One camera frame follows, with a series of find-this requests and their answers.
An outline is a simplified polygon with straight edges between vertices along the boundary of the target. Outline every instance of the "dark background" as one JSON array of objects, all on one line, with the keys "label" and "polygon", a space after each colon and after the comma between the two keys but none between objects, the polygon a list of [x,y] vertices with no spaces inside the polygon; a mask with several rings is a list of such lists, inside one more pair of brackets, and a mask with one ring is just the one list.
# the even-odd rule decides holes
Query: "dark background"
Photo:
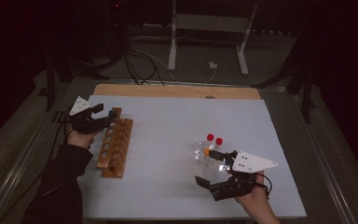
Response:
[{"label": "dark background", "polygon": [[[224,4],[221,8],[227,12],[195,4],[205,0],[191,2],[189,7],[178,8],[202,8],[211,14],[230,10],[224,1],[208,2]],[[128,24],[170,23],[170,1],[128,0],[121,4]],[[74,6],[72,0],[0,0],[0,127],[34,90],[32,78],[45,69],[45,52],[51,44],[78,59],[90,56]],[[238,13],[235,6],[231,6],[234,14]],[[320,87],[358,160],[358,1],[263,1],[254,29],[256,33],[299,35],[282,70],[304,58],[309,60],[313,83]]]}]

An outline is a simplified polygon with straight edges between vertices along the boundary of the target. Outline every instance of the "black sleeve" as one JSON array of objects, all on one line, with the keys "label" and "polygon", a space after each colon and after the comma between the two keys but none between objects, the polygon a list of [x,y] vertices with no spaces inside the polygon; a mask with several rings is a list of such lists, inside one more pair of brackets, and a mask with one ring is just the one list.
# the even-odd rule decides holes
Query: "black sleeve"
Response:
[{"label": "black sleeve", "polygon": [[91,158],[85,148],[60,146],[56,159],[43,170],[39,189],[21,223],[83,223],[82,194],[76,178],[84,174]]}]

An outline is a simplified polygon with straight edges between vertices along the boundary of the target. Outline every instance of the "red cap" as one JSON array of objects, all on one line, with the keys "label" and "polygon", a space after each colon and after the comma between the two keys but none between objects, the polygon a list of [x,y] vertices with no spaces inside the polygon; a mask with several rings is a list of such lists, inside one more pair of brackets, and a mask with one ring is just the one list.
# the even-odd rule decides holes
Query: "red cap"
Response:
[{"label": "red cap", "polygon": [[221,138],[216,138],[216,144],[217,145],[222,145],[223,144],[223,139],[221,139]]},{"label": "red cap", "polygon": [[208,136],[206,136],[206,139],[208,139],[208,141],[212,141],[214,139],[213,134],[208,134]]}]

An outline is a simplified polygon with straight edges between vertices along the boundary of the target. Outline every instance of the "human hand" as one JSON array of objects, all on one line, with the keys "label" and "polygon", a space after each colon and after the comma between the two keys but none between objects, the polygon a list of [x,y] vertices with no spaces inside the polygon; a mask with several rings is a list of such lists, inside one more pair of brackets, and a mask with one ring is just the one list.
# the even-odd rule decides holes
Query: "human hand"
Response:
[{"label": "human hand", "polygon": [[85,149],[90,148],[90,145],[94,142],[94,137],[97,133],[79,133],[75,130],[72,130],[67,137],[66,143],[68,145],[74,145],[78,147],[83,147]]},{"label": "human hand", "polygon": [[[263,172],[256,176],[256,182],[264,183]],[[251,193],[235,198],[240,203],[246,213],[259,224],[279,224],[281,223],[274,215],[267,193],[264,188],[255,186]]]}]

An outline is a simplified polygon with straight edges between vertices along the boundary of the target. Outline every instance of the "wooden test tube rack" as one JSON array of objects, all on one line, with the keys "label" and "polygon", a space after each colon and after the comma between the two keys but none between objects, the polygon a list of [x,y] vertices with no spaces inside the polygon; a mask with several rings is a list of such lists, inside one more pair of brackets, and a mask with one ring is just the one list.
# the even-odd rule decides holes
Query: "wooden test tube rack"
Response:
[{"label": "wooden test tube rack", "polygon": [[121,108],[113,107],[117,117],[106,128],[97,167],[103,169],[102,177],[122,178],[129,148],[132,119],[121,119]]}]

